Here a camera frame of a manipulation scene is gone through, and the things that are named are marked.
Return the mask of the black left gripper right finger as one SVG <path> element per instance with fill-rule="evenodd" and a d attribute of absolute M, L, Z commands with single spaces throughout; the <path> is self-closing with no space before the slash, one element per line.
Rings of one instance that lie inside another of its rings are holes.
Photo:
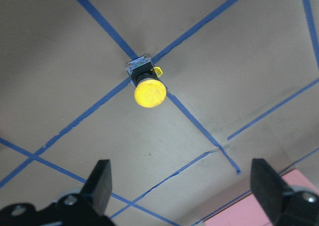
<path fill-rule="evenodd" d="M 250 189 L 269 218 L 278 218 L 289 201 L 289 186 L 263 158 L 251 162 Z"/>

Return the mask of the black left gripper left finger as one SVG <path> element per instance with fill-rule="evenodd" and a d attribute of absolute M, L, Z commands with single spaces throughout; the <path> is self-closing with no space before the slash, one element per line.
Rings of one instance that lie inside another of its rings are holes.
<path fill-rule="evenodd" d="M 112 172 L 109 159 L 99 160 L 80 191 L 98 215 L 103 215 L 112 193 Z"/>

